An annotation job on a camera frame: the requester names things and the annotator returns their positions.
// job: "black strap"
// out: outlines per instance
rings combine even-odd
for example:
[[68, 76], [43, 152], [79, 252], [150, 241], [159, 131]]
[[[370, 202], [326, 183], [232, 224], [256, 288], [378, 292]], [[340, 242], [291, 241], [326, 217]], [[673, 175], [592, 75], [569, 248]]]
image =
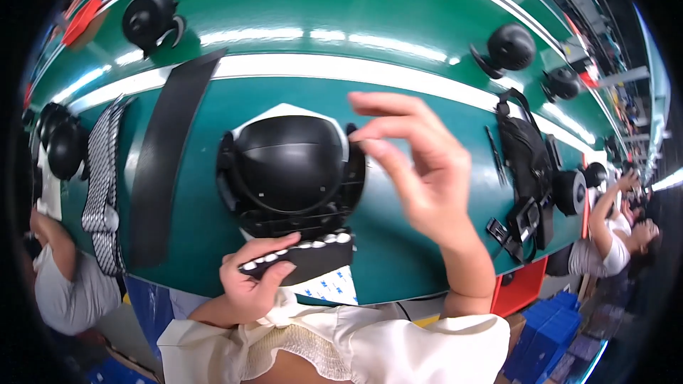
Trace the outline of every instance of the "black strap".
[[524, 245], [514, 240], [512, 237], [508, 237], [504, 243], [502, 243], [503, 248], [508, 251], [508, 254], [522, 265], [531, 264], [531, 261], [536, 257], [536, 252], [538, 251], [538, 246], [532, 237], [531, 253], [526, 258], [524, 257]]
[[185, 141], [218, 61], [219, 49], [173, 70], [149, 119], [131, 193], [131, 267], [166, 260], [171, 213]]
[[534, 127], [536, 132], [538, 132], [538, 135], [541, 135], [541, 131], [538, 129], [538, 125], [536, 124], [536, 120], [534, 119], [534, 116], [531, 114], [531, 109], [529, 108], [529, 102], [526, 100], [526, 97], [524, 96], [524, 94], [519, 92], [515, 88], [511, 88], [507, 92], [503, 92], [498, 97], [500, 99], [500, 102], [498, 103], [498, 106], [496, 107], [497, 111], [498, 111], [498, 115], [507, 116], [509, 114], [508, 100], [510, 97], [516, 98], [517, 101], [519, 101], [519, 104], [521, 104], [522, 108], [526, 112], [526, 117], [529, 119], [529, 122]]

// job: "white blouse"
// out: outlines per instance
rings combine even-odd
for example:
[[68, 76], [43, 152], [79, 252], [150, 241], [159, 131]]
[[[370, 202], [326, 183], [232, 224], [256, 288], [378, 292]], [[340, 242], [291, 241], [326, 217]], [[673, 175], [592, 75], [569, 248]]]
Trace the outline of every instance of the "white blouse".
[[321, 377], [356, 384], [491, 384], [508, 341], [508, 322], [494, 314], [420, 328], [399, 320], [392, 305], [302, 305], [280, 288], [257, 322], [222, 329], [173, 320], [157, 345], [166, 384], [239, 384], [270, 370], [278, 350], [303, 357]]

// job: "red tray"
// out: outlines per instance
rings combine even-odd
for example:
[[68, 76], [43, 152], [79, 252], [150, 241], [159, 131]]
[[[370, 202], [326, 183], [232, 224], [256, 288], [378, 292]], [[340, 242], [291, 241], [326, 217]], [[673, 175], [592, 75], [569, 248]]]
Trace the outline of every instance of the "red tray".
[[95, 18], [95, 14], [100, 6], [102, 6], [102, 0], [88, 0], [88, 2], [76, 12], [74, 19], [71, 20], [71, 23], [62, 38], [62, 43], [64, 45], [71, 46], [71, 44], [83, 34], [85, 29], [88, 28], [90, 21]]

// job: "black cable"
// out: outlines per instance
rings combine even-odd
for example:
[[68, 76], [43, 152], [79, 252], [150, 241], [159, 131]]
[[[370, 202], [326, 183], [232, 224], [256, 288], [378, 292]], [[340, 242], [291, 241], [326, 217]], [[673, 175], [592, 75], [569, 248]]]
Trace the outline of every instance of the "black cable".
[[399, 302], [396, 302], [396, 304], [398, 304], [398, 306], [401, 307], [401, 310], [403, 310], [403, 314], [406, 315], [406, 318], [408, 318], [408, 321], [412, 322], [411, 317], [408, 315], [408, 312], [406, 311], [406, 309], [403, 308], [403, 305], [401, 305], [401, 303], [399, 303]]

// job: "cardboard box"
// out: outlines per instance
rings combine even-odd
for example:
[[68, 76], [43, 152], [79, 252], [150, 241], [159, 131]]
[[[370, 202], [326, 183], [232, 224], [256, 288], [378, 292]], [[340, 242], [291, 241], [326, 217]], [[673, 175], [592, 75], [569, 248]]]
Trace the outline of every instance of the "cardboard box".
[[510, 325], [510, 341], [508, 344], [508, 357], [509, 357], [510, 353], [512, 353], [512, 349], [517, 345], [517, 341], [519, 340], [519, 336], [522, 335], [522, 329], [524, 329], [524, 325], [526, 324], [526, 319], [524, 316], [522, 316], [521, 313], [515, 313], [515, 314], [511, 314], [510, 316], [506, 317], [505, 320], [507, 320], [508, 324]]
[[496, 377], [496, 380], [493, 381], [493, 384], [510, 384], [510, 381], [505, 377], [505, 375], [499, 372], [498, 377]]

